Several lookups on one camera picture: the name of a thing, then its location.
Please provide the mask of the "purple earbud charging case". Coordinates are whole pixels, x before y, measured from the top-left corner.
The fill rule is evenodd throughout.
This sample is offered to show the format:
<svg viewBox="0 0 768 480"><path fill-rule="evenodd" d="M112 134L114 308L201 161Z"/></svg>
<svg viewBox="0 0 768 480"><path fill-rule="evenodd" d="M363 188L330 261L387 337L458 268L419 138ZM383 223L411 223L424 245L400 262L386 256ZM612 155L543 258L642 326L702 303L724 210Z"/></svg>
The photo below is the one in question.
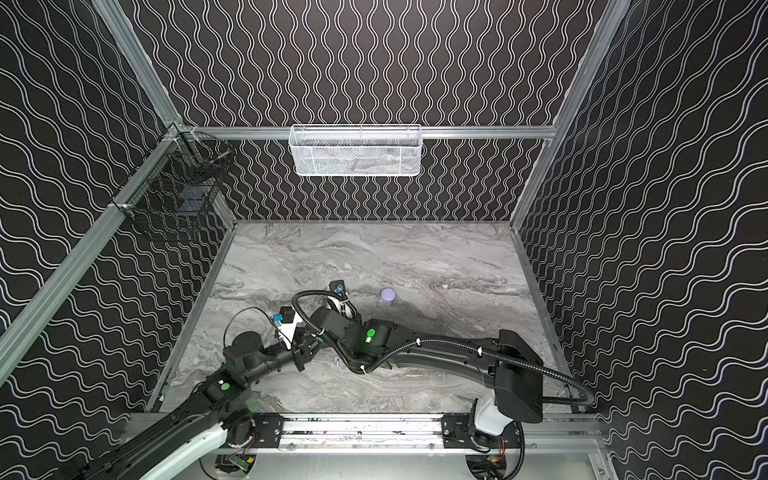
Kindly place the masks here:
<svg viewBox="0 0 768 480"><path fill-rule="evenodd" d="M384 302L391 303L397 298L397 293L393 288L386 287L380 291L380 298Z"/></svg>

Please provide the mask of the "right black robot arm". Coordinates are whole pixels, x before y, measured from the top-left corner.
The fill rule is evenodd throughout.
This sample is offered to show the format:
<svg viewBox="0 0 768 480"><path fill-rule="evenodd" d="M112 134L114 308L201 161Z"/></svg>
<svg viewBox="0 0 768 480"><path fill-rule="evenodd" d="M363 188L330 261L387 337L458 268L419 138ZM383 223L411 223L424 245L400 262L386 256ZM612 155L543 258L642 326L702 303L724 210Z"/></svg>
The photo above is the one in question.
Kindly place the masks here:
<svg viewBox="0 0 768 480"><path fill-rule="evenodd" d="M387 320L355 322L327 308L309 316L308 328L337 347L355 374L393 365L446 371L490 390L500 415L521 423L543 421L543 360L511 330L500 330L496 338L454 338Z"/></svg>

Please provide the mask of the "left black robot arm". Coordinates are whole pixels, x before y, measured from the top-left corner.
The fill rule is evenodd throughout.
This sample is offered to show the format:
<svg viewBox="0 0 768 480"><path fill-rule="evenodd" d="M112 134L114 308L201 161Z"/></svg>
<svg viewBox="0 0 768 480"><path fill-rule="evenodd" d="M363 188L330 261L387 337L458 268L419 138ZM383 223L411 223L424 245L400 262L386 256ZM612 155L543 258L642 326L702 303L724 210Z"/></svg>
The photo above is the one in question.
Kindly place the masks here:
<svg viewBox="0 0 768 480"><path fill-rule="evenodd" d="M172 412L128 442L87 464L60 468L56 479L141 479L162 468L183 470L187 459L196 461L222 446L246 451L275 444L279 425L263 426L247 407L251 387L288 365L302 369L321 341L301 335L291 348L281 343L265 346L253 331L241 333L223 349L223 364L193 388Z"/></svg>

